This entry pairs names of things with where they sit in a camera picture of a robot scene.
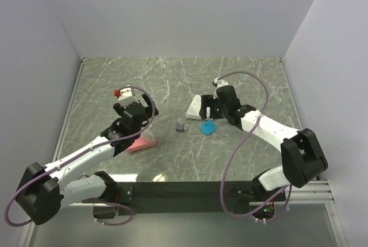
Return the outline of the pink triangular power strip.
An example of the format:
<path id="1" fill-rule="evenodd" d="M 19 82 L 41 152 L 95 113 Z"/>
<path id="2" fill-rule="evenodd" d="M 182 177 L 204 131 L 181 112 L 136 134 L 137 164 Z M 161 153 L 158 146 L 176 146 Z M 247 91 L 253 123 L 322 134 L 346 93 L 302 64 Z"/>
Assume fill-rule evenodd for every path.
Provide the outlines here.
<path id="1" fill-rule="evenodd" d="M 139 150 L 147 149 L 156 145 L 156 140 L 152 142 L 140 137 L 134 141 L 134 143 L 126 149 L 128 153 L 137 152 Z"/>

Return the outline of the white square plug adapter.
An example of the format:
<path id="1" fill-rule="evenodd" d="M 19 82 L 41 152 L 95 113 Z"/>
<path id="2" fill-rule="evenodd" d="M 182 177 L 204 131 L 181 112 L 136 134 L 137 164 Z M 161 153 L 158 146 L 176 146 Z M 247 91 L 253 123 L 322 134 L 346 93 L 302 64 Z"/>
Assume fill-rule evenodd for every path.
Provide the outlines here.
<path id="1" fill-rule="evenodd" d="M 153 132 L 151 132 L 149 129 L 146 129 L 145 131 L 143 131 L 141 133 L 141 136 L 143 139 L 145 139 L 147 142 L 150 142 L 150 143 L 156 140 Z"/>

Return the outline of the blue square plug adapter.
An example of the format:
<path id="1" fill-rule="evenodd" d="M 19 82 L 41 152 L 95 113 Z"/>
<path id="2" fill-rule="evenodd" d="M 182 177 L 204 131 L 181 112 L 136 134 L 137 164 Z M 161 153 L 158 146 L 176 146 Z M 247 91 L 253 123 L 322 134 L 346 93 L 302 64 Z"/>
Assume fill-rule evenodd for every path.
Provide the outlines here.
<path id="1" fill-rule="evenodd" d="M 216 125 L 213 121 L 208 120 L 200 126 L 200 131 L 206 136 L 211 135 L 216 130 Z"/>

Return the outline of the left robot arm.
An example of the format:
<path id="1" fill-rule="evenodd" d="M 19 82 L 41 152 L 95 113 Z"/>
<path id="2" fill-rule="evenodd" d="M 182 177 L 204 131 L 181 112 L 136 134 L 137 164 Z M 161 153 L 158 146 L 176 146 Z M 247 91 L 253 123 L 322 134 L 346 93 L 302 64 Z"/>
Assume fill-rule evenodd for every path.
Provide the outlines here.
<path id="1" fill-rule="evenodd" d="M 70 204 L 89 198 L 108 202 L 115 196 L 116 182 L 104 171 L 80 179 L 89 168 L 127 150 L 159 114 L 149 94 L 145 105 L 128 88 L 116 92 L 113 108 L 118 118 L 99 136 L 78 151 L 46 165 L 29 165 L 18 185 L 15 201 L 30 221 L 42 225 Z"/>

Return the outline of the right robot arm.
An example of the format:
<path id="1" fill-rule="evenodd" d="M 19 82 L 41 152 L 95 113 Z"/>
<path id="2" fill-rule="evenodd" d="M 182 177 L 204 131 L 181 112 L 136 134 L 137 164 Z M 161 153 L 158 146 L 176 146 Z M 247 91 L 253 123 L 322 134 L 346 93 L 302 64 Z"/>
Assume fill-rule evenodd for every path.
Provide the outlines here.
<path id="1" fill-rule="evenodd" d="M 258 200 L 266 200 L 273 190 L 284 186 L 301 188 L 328 169 L 327 159 L 312 130 L 290 128 L 251 105 L 242 105 L 230 85 L 216 88 L 213 95 L 201 95 L 199 116 L 226 119 L 230 125 L 261 138 L 280 152 L 282 164 L 254 178 L 252 193 Z"/>

